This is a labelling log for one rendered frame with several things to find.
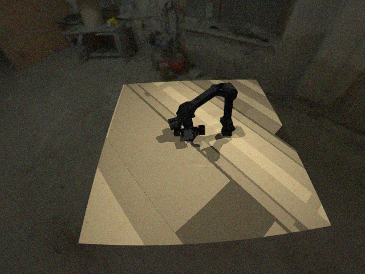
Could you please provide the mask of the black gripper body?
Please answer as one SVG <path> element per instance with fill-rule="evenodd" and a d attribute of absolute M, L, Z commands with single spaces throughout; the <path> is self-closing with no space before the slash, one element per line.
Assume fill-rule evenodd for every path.
<path fill-rule="evenodd" d="M 193 124 L 189 127 L 184 126 L 185 129 L 189 129 L 190 127 L 193 129 L 194 132 L 196 132 L 196 134 L 205 135 L 205 125 L 198 125 L 198 127 L 193 127 Z M 181 135 L 184 135 L 183 129 L 180 128 L 181 127 L 174 129 L 174 136 L 180 136 L 180 133 Z"/>

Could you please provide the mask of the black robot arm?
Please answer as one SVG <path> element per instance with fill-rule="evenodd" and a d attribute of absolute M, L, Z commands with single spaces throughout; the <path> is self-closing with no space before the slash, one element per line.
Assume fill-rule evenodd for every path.
<path fill-rule="evenodd" d="M 220 90 L 221 89 L 221 90 Z M 236 129 L 232 122 L 232 108 L 233 101 L 237 97 L 238 91 L 230 83 L 213 84 L 198 97 L 189 102 L 184 102 L 179 105 L 179 109 L 176 112 L 177 117 L 168 119 L 168 123 L 171 130 L 181 127 L 182 123 L 185 127 L 192 125 L 192 118 L 195 116 L 197 108 L 205 104 L 207 101 L 215 96 L 221 96 L 224 98 L 224 116 L 220 117 L 222 124 L 221 133 L 222 136 L 232 136 L 232 132 Z M 196 132 L 190 127 L 189 129 L 183 129 L 184 139 L 186 141 L 193 140 L 196 138 Z"/>

